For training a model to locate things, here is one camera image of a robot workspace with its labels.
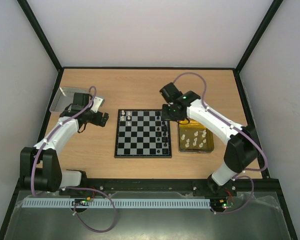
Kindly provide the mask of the gold metal tin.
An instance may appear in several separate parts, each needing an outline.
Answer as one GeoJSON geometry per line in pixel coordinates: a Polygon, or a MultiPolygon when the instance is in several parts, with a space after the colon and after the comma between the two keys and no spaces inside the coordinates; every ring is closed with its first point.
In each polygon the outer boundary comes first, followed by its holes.
{"type": "Polygon", "coordinates": [[[181,153],[211,153],[214,146],[213,133],[193,119],[178,121],[178,150],[181,153]]]}

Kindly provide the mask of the black magnetic chess board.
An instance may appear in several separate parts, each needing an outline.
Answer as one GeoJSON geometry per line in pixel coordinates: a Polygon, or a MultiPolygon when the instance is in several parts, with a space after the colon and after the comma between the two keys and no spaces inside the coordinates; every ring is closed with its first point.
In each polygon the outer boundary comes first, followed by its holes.
{"type": "Polygon", "coordinates": [[[114,148],[115,158],[171,158],[170,122],[160,109],[119,109],[114,148]]]}

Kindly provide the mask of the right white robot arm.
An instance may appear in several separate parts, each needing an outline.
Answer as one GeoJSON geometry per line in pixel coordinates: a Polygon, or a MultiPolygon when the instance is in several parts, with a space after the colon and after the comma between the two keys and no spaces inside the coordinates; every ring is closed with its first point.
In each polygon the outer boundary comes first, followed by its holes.
{"type": "Polygon", "coordinates": [[[162,105],[162,117],[165,120],[195,120],[226,145],[222,165],[207,179],[208,191],[219,196],[233,177],[258,158],[256,130],[252,126],[242,126],[229,120],[208,106],[198,94],[193,91],[182,93],[172,82],[159,92],[166,101],[162,105]]]}

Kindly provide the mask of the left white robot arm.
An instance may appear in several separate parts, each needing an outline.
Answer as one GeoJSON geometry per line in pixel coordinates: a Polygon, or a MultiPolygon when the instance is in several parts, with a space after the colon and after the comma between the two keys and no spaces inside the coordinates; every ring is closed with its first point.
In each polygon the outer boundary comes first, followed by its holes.
{"type": "Polygon", "coordinates": [[[62,170],[59,155],[67,142],[76,133],[82,133],[87,124],[104,127],[108,113],[99,108],[105,99],[96,94],[76,92],[72,103],[60,113],[52,130],[32,147],[20,152],[19,183],[36,196],[38,191],[56,192],[81,184],[83,171],[62,170]]]}

